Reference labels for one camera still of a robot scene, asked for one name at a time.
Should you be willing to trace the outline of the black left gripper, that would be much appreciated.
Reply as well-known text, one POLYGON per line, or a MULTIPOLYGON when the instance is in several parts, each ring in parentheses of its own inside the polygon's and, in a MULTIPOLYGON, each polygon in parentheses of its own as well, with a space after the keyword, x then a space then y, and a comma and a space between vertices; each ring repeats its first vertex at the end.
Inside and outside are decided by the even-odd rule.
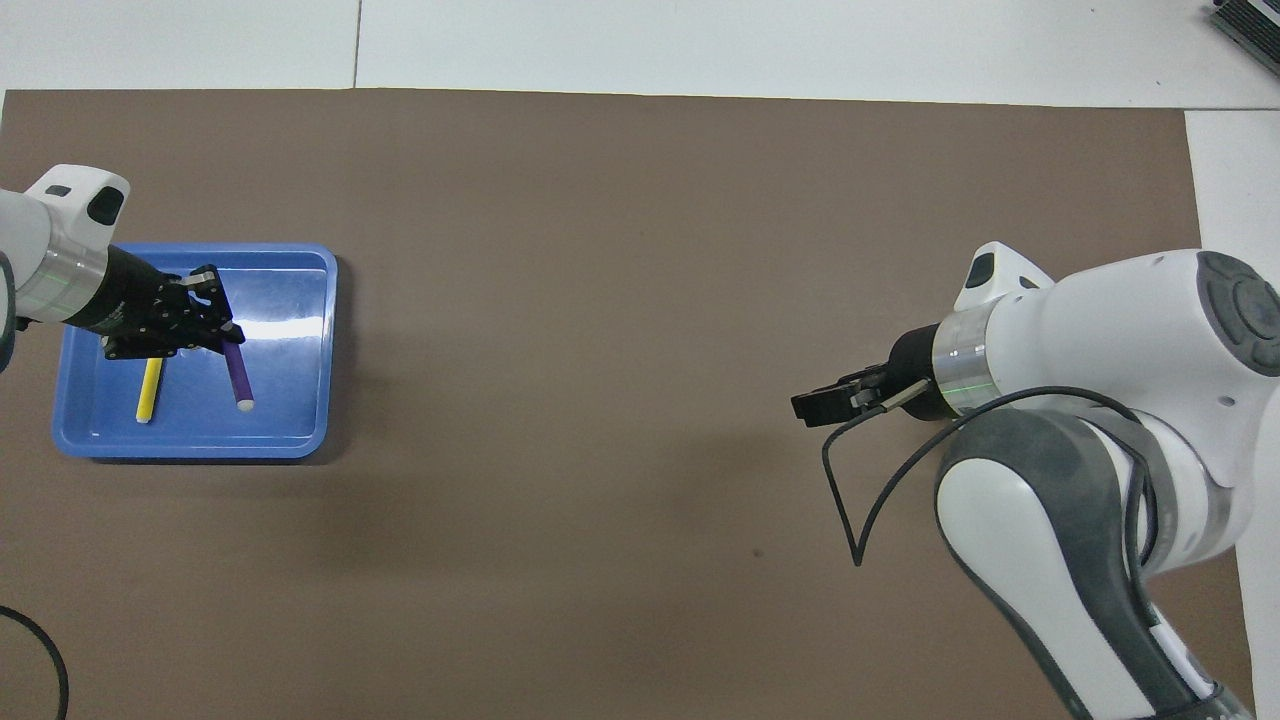
POLYGON ((244 332, 232 323, 230 302, 215 265, 198 266, 187 277, 175 275, 115 246, 108 249, 99 288, 70 316, 70 325, 105 338, 102 352, 108 360, 241 346, 244 332))

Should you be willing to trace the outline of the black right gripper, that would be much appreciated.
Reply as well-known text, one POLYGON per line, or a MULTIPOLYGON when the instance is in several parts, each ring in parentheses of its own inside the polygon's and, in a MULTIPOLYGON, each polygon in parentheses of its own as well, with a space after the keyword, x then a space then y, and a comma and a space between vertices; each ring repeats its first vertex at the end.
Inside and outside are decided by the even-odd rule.
POLYGON ((792 397, 796 419, 805 427, 829 427, 852 420, 852 388, 858 389, 854 402, 859 407, 884 405, 919 380, 928 387, 904 401, 899 409, 922 421, 946 419, 946 401, 934 377, 933 345, 937 325, 925 325, 900 336, 888 357, 874 366, 840 377, 823 388, 792 397))

